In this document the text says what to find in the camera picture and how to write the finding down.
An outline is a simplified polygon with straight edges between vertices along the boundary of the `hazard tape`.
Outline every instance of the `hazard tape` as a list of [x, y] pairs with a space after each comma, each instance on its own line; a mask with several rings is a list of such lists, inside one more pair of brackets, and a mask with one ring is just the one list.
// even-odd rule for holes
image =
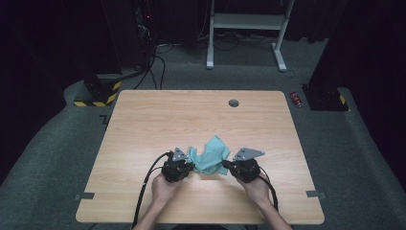
[[86, 107], [86, 106], [97, 106], [97, 107], [104, 107], [110, 106], [117, 97], [117, 93], [121, 86], [122, 82], [116, 82], [112, 87], [111, 90], [107, 90], [108, 92], [103, 92], [103, 99], [99, 101], [79, 101], [74, 100], [74, 104], [78, 107]]

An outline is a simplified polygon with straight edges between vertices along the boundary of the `white shelf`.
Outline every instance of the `white shelf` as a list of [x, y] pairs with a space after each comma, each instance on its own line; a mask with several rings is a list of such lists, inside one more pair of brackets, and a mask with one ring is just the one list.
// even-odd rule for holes
[[281, 29], [283, 15], [216, 13], [214, 28], [275, 30]]

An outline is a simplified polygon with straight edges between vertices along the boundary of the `metal bracket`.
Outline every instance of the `metal bracket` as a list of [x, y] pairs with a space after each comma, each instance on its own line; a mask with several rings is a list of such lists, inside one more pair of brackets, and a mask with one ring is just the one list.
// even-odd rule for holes
[[307, 197], [319, 197], [319, 199], [325, 199], [326, 194], [324, 192], [319, 192], [319, 191], [306, 191]]
[[81, 195], [75, 195], [74, 200], [79, 201], [81, 199], [93, 199], [95, 197], [95, 193], [83, 193]]
[[172, 161], [181, 161], [188, 159], [188, 155], [185, 154], [182, 150], [179, 148], [175, 148], [175, 152], [173, 153]]
[[237, 152], [237, 154], [234, 156], [233, 160], [246, 161], [246, 160], [253, 159], [257, 156], [262, 156], [264, 154], [265, 154], [265, 152], [260, 151], [260, 150], [242, 148], [239, 150], [239, 152]]

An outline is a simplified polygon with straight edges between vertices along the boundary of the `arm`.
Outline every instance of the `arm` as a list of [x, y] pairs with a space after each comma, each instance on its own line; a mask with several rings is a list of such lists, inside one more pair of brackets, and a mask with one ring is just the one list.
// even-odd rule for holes
[[268, 185], [265, 184], [265, 182], [263, 182], [259, 178], [249, 183], [244, 183], [240, 180], [237, 181], [244, 188], [245, 193], [248, 195], [248, 197], [250, 197], [251, 200], [253, 200], [257, 204], [259, 210], [262, 212], [263, 216], [272, 229], [292, 229], [272, 205], [271, 200], [269, 199], [269, 188]]
[[152, 202], [144, 214], [138, 221], [133, 230], [153, 229], [155, 221], [158, 219], [162, 210], [172, 200], [178, 191], [183, 180], [177, 182], [167, 182], [165, 177], [160, 173], [152, 181]]

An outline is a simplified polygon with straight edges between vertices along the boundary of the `forearm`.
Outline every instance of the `forearm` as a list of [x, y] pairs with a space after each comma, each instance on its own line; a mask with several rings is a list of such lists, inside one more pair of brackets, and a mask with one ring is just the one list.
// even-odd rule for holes
[[292, 227], [283, 219], [274, 206], [272, 206], [271, 201], [257, 202], [257, 206], [259, 207], [266, 221], [271, 226], [271, 229], [292, 229]]
[[155, 225], [155, 221], [158, 219], [159, 215], [161, 214], [162, 210], [164, 209], [165, 204], [163, 202], [152, 201], [149, 205], [146, 213], [143, 217], [138, 221], [137, 225], [133, 228], [133, 230], [147, 230], [153, 229]]

